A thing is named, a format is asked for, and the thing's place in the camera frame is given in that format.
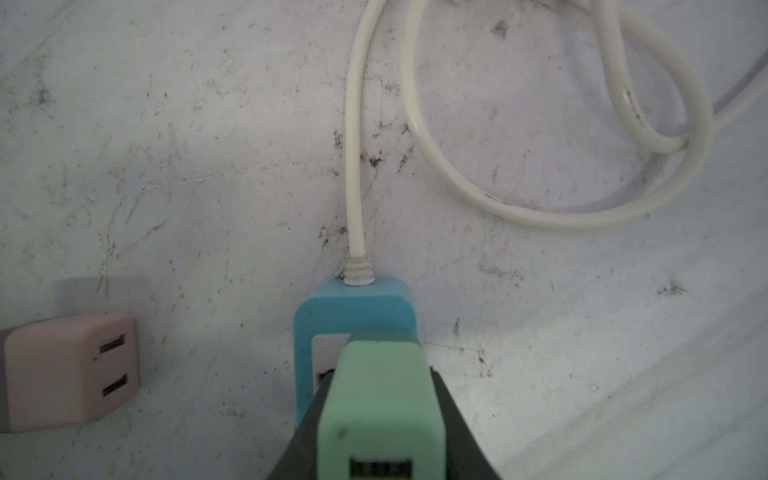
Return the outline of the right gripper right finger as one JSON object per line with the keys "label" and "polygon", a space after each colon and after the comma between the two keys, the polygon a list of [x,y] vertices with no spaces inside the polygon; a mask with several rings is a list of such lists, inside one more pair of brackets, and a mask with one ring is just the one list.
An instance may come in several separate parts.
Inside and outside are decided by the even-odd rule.
{"label": "right gripper right finger", "polygon": [[441,375],[430,370],[446,429],[446,478],[448,480],[499,480],[464,420]]}

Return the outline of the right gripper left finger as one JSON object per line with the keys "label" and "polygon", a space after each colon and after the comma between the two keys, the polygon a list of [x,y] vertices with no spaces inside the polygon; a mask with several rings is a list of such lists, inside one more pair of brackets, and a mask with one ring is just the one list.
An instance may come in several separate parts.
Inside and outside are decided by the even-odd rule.
{"label": "right gripper left finger", "polygon": [[317,431],[333,375],[325,374],[286,450],[267,476],[268,480],[317,478]]}

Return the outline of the green plug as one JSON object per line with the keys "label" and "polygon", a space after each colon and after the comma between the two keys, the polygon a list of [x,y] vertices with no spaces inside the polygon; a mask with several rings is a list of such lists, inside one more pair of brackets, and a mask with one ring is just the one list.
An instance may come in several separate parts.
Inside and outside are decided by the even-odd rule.
{"label": "green plug", "polygon": [[320,479],[443,479],[447,434],[425,352],[409,332],[343,347],[317,430]]}

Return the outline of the blue power strip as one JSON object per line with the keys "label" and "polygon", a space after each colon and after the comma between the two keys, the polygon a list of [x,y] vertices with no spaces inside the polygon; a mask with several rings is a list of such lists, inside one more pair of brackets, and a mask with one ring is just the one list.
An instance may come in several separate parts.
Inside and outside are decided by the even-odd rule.
{"label": "blue power strip", "polygon": [[378,278],[370,285],[348,286],[328,280],[298,306],[293,319],[296,422],[313,400],[316,376],[313,341],[318,335],[358,331],[406,331],[418,334],[418,320],[410,289],[400,279]]}

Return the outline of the pink plug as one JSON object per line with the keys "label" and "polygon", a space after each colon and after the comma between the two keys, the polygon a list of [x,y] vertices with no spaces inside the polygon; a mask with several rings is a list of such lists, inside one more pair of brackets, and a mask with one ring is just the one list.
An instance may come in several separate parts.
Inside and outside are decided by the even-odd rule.
{"label": "pink plug", "polygon": [[1,432],[93,423],[140,386],[127,314],[45,319],[1,330]]}

